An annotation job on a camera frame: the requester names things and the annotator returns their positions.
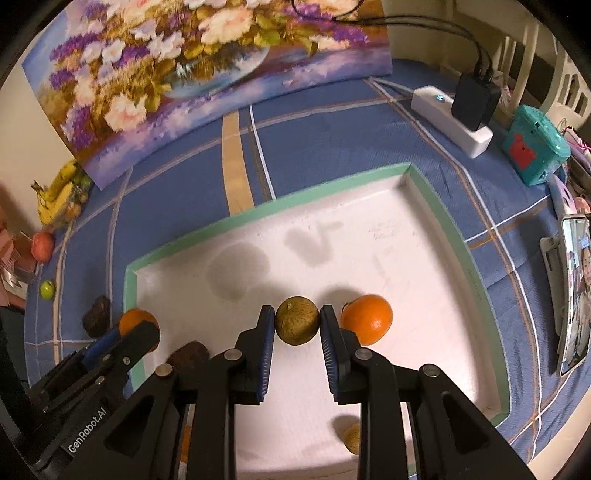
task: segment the green fruit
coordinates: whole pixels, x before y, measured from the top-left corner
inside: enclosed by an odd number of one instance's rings
[[[56,284],[53,283],[53,280],[45,280],[39,286],[39,293],[43,300],[51,300],[56,295]]]
[[[80,188],[84,191],[88,191],[92,188],[95,183],[88,175],[84,175],[80,181]]]

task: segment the smartphone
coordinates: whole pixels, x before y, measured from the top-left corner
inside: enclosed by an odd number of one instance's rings
[[[566,215],[561,223],[565,308],[558,345],[558,374],[578,367],[589,351],[591,325],[591,239],[585,215]]]

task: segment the white flower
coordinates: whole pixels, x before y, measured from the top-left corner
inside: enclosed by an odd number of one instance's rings
[[[74,29],[74,35],[85,35],[87,33],[99,34],[104,30],[104,26],[100,20],[81,21]]]
[[[190,10],[196,10],[205,5],[205,0],[183,0],[183,4],[187,5]]]
[[[210,5],[211,7],[219,9],[225,6],[227,1],[228,0],[183,0],[183,3],[187,5],[190,10],[196,10],[203,5]]]
[[[344,50],[349,48],[349,40],[337,41],[332,37],[325,37],[324,35],[314,35],[310,37],[310,40],[318,44],[318,50]]]
[[[259,5],[269,5],[271,0],[246,0],[246,7],[247,8],[256,8]]]
[[[87,106],[95,101],[96,94],[92,84],[93,80],[90,75],[78,77],[78,84],[74,87],[74,95],[78,105]]]
[[[99,34],[100,32],[102,32],[104,30],[104,26],[102,24],[102,22],[100,20],[93,20],[92,22],[90,22],[86,28],[86,32],[87,33],[95,33],[95,34]]]
[[[113,18],[119,9],[121,8],[121,4],[119,2],[110,2],[109,8],[107,9],[107,20]]]
[[[152,7],[159,5],[163,0],[128,0],[123,10],[123,20],[128,23],[141,22],[145,13]]]
[[[96,78],[99,81],[99,83],[102,84],[108,81],[111,74],[114,72],[115,69],[113,68],[113,64],[108,61],[100,66],[100,69],[96,74]]]
[[[74,120],[76,119],[76,107],[72,106],[66,115],[66,123],[61,126],[61,131],[64,132],[64,135],[68,139],[68,141],[72,141],[74,137]]]
[[[156,38],[156,20],[150,18],[142,23],[139,27],[133,28],[129,31],[136,40],[147,41],[150,38]]]
[[[129,100],[123,93],[111,99],[111,107],[105,114],[105,121],[113,132],[128,132],[135,130],[139,124],[146,120],[146,97],[143,96],[137,105]]]
[[[90,63],[100,57],[100,53],[105,48],[105,43],[101,41],[94,41],[89,43],[80,57],[82,63]]]
[[[199,24],[201,42],[206,45],[238,40],[251,29],[252,12],[244,7],[225,8]]]
[[[221,8],[226,5],[226,1],[227,0],[205,0],[205,4],[214,8]]]
[[[181,53],[181,46],[184,44],[182,33],[177,30],[166,40],[163,40],[164,33],[161,33],[148,44],[148,49],[153,58],[158,61],[175,59]]]
[[[121,58],[121,54],[123,53],[124,48],[125,42],[118,38],[111,45],[103,49],[103,62],[113,63],[115,61],[118,61]]]

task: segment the bed sheet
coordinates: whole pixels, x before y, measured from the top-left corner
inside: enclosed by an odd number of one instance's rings
[[[424,64],[395,60],[386,79],[417,88],[454,83]],[[558,338],[538,242],[557,233],[546,186],[525,186],[500,149],[467,158],[425,119],[408,95],[352,80],[268,100],[239,111],[239,135],[254,205],[339,177],[412,162],[454,217],[488,289],[505,349],[511,414],[499,431],[526,462],[558,432],[589,388],[585,362],[559,379]],[[149,156],[105,190],[60,238],[31,286],[25,352],[34,383],[88,345],[81,318],[107,294],[123,309],[126,266],[179,236],[230,215],[218,119]],[[54,302],[38,282],[55,279]]]

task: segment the white wall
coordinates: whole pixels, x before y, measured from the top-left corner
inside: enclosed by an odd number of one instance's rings
[[[49,184],[72,155],[37,103],[24,57],[0,89],[0,203],[10,230],[30,235],[41,228],[31,183]]]

